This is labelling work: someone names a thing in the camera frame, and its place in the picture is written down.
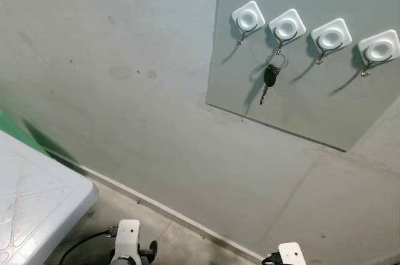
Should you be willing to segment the black car key with ring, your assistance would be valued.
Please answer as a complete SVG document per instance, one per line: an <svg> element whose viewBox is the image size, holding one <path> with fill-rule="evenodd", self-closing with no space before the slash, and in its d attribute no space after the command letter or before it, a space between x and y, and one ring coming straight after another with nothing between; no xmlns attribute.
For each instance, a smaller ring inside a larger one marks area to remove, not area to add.
<svg viewBox="0 0 400 265"><path fill-rule="evenodd" d="M262 76L264 88L262 89L262 96L259 99L260 105L263 105L269 88L274 87L280 72L288 65L288 60L285 54L277 52L266 58L265 65L266 67Z"/></svg>

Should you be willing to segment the white folding table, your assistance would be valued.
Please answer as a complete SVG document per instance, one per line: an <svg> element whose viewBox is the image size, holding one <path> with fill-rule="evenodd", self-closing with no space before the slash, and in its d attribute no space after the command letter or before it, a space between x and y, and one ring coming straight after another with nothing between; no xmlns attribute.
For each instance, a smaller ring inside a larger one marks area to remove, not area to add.
<svg viewBox="0 0 400 265"><path fill-rule="evenodd" d="M0 265L43 265L97 200L88 177L0 131Z"/></svg>

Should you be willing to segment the green plastic object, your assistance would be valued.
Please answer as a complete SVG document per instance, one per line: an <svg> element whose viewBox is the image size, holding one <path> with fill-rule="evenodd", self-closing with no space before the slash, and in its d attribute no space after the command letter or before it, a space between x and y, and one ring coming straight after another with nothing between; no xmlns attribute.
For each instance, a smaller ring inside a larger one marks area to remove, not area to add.
<svg viewBox="0 0 400 265"><path fill-rule="evenodd" d="M31 148L39 151L44 154L44 156L48 156L48 152L35 140L34 137L31 136L28 132L23 130L20 125L17 124L11 117L8 116L4 111L0 111L0 131L3 131L9 136L25 143Z"/></svg>

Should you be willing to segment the grey wall panel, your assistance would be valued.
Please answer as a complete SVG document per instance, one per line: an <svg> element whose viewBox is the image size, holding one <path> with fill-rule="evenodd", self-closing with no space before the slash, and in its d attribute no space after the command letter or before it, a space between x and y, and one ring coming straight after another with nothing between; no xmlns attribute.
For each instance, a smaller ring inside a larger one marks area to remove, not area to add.
<svg viewBox="0 0 400 265"><path fill-rule="evenodd" d="M248 34L238 46L241 33L231 14L249 1L257 2L266 25ZM260 105L265 61L278 46L268 23L292 8L307 31L282 47L288 64ZM352 43L315 65L320 52L311 31L337 18L345 19ZM368 77L360 76L364 61L358 42L389 29L400 30L400 0L217 0L206 101L347 151L400 92L399 57L371 67Z"/></svg>

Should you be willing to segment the white adhesive wall hook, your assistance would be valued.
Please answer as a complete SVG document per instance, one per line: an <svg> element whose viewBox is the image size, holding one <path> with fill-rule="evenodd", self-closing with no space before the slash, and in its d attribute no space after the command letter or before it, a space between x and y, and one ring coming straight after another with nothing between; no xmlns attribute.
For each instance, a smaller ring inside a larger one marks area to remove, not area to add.
<svg viewBox="0 0 400 265"><path fill-rule="evenodd" d="M292 8L275 17L268 23L268 29L278 42L275 54L282 54L286 43L302 37L308 30L297 10Z"/></svg>
<svg viewBox="0 0 400 265"><path fill-rule="evenodd" d="M364 61L360 76L368 77L371 67L391 62L400 56L400 41L397 31L389 29L357 43L357 50Z"/></svg>
<svg viewBox="0 0 400 265"><path fill-rule="evenodd" d="M321 65L328 54L346 48L353 42L345 19L337 17L331 22L325 23L311 31L312 42L316 45L320 55L315 65Z"/></svg>
<svg viewBox="0 0 400 265"><path fill-rule="evenodd" d="M240 39L237 40L238 46L243 44L248 34L254 33L266 25L265 17L256 1L249 1L242 7L237 8L232 12L231 17L236 24L237 30L241 33Z"/></svg>

